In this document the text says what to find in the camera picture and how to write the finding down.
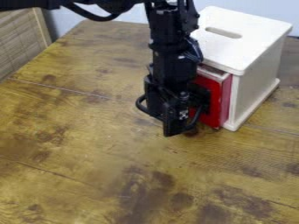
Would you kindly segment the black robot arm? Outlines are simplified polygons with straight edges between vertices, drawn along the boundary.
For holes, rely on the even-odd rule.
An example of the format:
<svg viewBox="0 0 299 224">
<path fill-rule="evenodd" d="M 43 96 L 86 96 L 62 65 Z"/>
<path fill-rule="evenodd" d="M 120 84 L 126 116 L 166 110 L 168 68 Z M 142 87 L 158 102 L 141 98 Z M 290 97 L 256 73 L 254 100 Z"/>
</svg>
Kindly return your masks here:
<svg viewBox="0 0 299 224">
<path fill-rule="evenodd" d="M 149 24 L 148 47 L 153 61 L 144 77 L 144 94 L 134 105 L 161 121 L 162 134 L 172 137 L 196 125 L 196 119 L 189 117 L 189 85 L 202 54 L 198 42 L 192 38 L 200 18 L 192 0 L 0 0 L 0 11 L 26 8 L 50 11 L 64 7 L 92 21 L 106 22 L 137 4 L 144 6 Z"/>
</svg>

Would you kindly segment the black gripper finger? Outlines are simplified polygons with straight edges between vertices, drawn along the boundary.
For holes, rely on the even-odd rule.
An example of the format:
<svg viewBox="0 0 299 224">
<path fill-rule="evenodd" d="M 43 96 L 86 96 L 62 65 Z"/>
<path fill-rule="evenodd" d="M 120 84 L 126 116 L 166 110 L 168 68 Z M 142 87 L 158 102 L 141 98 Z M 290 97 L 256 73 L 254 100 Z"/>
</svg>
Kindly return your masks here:
<svg viewBox="0 0 299 224">
<path fill-rule="evenodd" d="M 162 102 L 162 134 L 166 137 L 186 130 L 189 118 L 189 95 L 166 93 Z"/>
<path fill-rule="evenodd" d="M 164 98 L 161 89 L 152 83 L 144 84 L 144 98 L 146 106 L 146 114 L 157 119 L 164 120 Z"/>
</svg>

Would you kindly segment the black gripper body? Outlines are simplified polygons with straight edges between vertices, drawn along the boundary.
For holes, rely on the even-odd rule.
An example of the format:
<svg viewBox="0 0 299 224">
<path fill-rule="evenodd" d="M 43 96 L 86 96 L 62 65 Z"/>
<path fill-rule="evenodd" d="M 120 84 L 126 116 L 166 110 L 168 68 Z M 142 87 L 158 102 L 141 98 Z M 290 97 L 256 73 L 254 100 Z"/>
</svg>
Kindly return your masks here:
<svg viewBox="0 0 299 224">
<path fill-rule="evenodd" d="M 185 91 L 202 61 L 198 42 L 190 37 L 152 39 L 148 46 L 153 51 L 153 61 L 144 83 L 166 88 L 172 93 Z"/>
</svg>

